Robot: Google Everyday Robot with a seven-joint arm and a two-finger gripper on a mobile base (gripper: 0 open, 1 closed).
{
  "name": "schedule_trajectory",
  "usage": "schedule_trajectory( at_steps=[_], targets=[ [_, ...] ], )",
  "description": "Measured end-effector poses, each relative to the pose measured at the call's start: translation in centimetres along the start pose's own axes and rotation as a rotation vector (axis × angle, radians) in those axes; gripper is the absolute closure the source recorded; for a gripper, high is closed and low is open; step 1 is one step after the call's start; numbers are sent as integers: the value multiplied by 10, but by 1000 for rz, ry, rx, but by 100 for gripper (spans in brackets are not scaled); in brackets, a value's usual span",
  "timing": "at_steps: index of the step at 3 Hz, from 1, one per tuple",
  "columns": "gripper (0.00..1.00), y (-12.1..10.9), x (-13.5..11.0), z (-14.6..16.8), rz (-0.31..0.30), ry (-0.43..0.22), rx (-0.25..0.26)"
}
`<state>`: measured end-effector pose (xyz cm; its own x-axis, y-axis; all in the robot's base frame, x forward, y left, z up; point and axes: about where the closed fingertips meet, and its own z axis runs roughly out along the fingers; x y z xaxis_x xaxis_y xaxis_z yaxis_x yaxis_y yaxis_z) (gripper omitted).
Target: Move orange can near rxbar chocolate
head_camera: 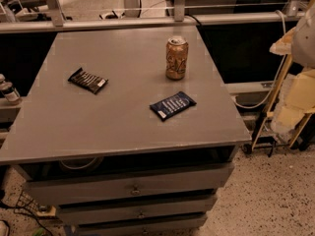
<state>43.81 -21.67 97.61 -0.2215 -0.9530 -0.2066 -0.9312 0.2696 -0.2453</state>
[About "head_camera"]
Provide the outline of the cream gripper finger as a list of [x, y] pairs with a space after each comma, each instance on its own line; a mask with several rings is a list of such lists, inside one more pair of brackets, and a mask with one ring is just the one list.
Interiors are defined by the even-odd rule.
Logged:
[[303, 118], [304, 113], [315, 106], [315, 70], [305, 70], [296, 76], [288, 74], [279, 94], [271, 128], [285, 134]]
[[295, 28], [290, 29], [279, 40], [270, 47], [270, 52], [277, 55], [287, 55], [291, 53], [292, 40]]

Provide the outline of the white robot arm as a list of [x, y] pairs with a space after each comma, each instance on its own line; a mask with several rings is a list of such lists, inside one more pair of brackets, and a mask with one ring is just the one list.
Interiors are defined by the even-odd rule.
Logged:
[[315, 6], [310, 7], [296, 27], [273, 43], [274, 54], [291, 54], [294, 63], [304, 70], [288, 75], [280, 91], [271, 128], [285, 134], [301, 121], [304, 113], [315, 106]]

